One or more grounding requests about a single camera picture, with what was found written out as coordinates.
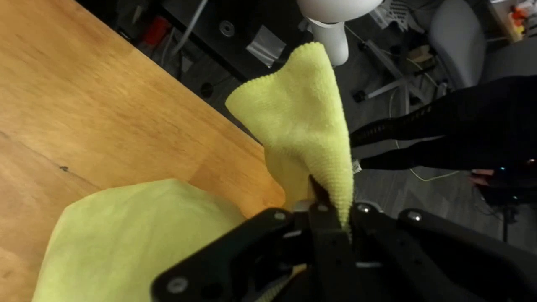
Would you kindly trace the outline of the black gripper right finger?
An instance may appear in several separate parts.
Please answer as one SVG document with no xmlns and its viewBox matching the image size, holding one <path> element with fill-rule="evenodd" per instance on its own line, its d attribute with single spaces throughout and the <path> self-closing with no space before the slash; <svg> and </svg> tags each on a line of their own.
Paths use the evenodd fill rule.
<svg viewBox="0 0 537 302">
<path fill-rule="evenodd" d="M 537 302 L 537 256 L 417 208 L 335 209 L 355 302 Z"/>
</svg>

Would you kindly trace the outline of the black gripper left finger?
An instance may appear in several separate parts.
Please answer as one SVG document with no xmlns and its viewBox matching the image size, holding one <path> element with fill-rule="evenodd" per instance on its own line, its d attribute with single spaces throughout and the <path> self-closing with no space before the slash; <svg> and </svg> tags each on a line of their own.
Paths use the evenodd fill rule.
<svg viewBox="0 0 537 302">
<path fill-rule="evenodd" d="M 313 236 L 333 223 L 328 203 L 263 209 L 160 271 L 150 302 L 320 302 Z"/>
</svg>

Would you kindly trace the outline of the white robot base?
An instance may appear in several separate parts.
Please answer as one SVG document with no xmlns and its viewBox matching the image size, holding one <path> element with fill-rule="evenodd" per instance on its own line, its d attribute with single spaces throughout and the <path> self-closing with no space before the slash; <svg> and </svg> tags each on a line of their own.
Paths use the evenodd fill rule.
<svg viewBox="0 0 537 302">
<path fill-rule="evenodd" d="M 313 38 L 325 47 L 333 67 L 348 58 L 343 25 L 375 10 L 382 0 L 296 0 L 300 13 L 311 26 Z"/>
</svg>

